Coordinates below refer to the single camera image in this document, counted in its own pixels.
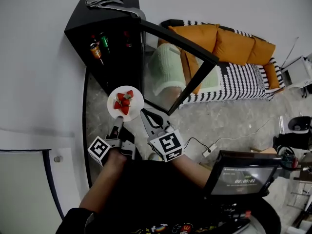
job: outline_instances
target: red strawberry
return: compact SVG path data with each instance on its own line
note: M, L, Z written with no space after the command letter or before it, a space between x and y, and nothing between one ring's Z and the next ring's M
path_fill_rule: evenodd
M129 106L130 105L130 101L128 99L124 99L122 102L121 102L122 106Z
M122 107L120 110L124 113L124 115L129 113L129 107Z
M122 108L121 104L118 101L115 101L114 109Z
M127 94L130 95L131 98L133 98L133 91L132 91L132 90L129 90L129 91L127 92Z
M122 94L122 93L117 94L118 100L120 100L120 101L123 101L125 99L124 96L125 96L125 94Z

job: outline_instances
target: floor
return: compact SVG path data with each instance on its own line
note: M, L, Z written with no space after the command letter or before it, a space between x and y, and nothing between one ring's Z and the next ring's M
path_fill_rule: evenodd
M87 89L86 127L87 144L92 143L96 136L105 137L114 120L109 116L106 107L107 95L96 80L90 76ZM257 134L237 140L222 139L207 158L202 156L205 148L195 140L191 140L185 154L196 162L213 165L218 150L248 152L250 148L260 150L272 147L272 138L280 133L278 117L285 121L291 117L310 116L312 112L312 96L304 99L298 90L285 90L275 95L273 100L237 100L225 102L209 102L185 105L171 115L171 122L179 129L184 141L196 137L205 145L210 146L219 138L238 138L258 131ZM140 117L124 126L136 137L136 146L143 159L147 159L152 150L146 142L148 137ZM100 167L90 161L92 180L97 177ZM297 182L279 177L270 187L267 201L281 217L283 229L296 218L299 210L290 208L287 203L294 200L290 191L300 192Z

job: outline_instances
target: shirt sleeve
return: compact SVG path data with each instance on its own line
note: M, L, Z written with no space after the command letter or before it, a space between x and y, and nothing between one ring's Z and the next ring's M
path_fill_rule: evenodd
M72 208L68 211L56 234L85 234L85 229L94 220L95 213L84 208Z

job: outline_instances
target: glass door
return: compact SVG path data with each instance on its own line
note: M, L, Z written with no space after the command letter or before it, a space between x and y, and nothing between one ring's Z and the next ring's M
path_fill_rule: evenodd
M142 20L144 100L171 115L199 90L218 57L168 29Z

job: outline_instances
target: white side table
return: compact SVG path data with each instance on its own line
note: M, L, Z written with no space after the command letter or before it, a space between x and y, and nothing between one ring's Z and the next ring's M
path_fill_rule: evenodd
M312 84L312 67L303 56L291 62L281 70L287 88L304 88Z

